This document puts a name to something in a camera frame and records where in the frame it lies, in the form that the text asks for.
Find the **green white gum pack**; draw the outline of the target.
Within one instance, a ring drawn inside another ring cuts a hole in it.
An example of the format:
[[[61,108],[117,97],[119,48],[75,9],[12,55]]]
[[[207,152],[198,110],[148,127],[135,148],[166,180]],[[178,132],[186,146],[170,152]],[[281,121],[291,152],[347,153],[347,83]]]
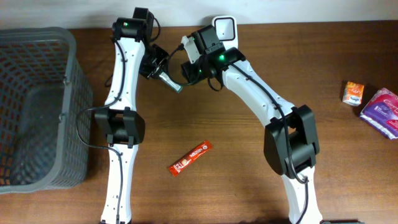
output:
[[[169,87],[171,87],[175,92],[180,93],[183,89],[183,86],[175,83],[174,81],[171,80],[171,78],[165,73],[162,72],[159,75],[159,78]]]

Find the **red Nescafe coffee sachet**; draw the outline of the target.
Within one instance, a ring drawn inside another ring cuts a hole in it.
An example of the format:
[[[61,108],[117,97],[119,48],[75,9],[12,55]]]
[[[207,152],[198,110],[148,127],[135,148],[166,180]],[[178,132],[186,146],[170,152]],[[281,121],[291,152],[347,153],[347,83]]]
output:
[[[174,162],[171,166],[168,167],[169,172],[174,176],[178,176],[181,171],[186,169],[190,164],[195,162],[200,156],[204,153],[208,152],[213,148],[213,145],[208,141],[203,141],[194,149],[190,150],[179,160]]]

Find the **small orange box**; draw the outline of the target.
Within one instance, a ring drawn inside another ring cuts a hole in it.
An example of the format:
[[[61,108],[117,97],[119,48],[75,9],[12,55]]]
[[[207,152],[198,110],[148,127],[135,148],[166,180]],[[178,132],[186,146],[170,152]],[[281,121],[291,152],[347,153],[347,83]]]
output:
[[[347,82],[342,97],[342,102],[351,106],[359,106],[363,99],[364,85]]]

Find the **red purple Carefree pad pack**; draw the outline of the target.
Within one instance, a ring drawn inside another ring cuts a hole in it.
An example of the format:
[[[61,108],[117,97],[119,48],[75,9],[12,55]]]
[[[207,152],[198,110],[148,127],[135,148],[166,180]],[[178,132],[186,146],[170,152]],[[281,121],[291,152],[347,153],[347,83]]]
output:
[[[397,139],[397,95],[387,88],[376,92],[359,117],[386,138]]]

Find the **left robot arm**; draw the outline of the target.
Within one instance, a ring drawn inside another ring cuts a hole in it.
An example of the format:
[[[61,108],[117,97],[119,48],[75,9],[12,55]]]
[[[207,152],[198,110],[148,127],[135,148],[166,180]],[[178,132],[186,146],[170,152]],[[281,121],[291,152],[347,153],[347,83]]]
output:
[[[106,136],[109,175],[101,223],[131,223],[131,185],[139,144],[146,130],[136,107],[139,76],[158,79],[168,53],[154,43],[153,25],[157,19],[148,8],[135,8],[131,18],[113,23],[115,63],[112,83],[104,108],[95,120]]]

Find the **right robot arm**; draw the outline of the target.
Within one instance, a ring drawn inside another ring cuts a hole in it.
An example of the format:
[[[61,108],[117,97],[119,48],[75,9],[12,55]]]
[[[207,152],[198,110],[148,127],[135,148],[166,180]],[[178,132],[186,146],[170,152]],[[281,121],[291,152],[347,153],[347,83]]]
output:
[[[291,223],[321,223],[314,186],[316,156],[320,151],[313,111],[278,95],[254,71],[236,47],[226,48],[216,29],[208,25],[181,45],[189,61],[182,64],[188,84],[215,78],[251,109],[264,127],[264,156],[281,176]]]

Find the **white barcode scanner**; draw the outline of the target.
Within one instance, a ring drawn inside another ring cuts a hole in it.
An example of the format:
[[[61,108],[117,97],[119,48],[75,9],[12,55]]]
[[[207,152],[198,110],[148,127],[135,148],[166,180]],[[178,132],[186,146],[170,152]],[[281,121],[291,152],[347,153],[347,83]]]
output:
[[[238,28],[235,17],[216,16],[212,19],[211,24],[226,50],[232,47],[238,48]]]

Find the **grey plastic mesh basket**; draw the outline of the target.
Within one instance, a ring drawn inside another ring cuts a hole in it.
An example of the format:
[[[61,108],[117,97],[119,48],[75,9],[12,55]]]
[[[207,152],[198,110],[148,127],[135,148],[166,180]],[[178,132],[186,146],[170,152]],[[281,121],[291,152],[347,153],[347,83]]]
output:
[[[70,189],[87,175],[93,90],[59,27],[1,31],[1,193]]]

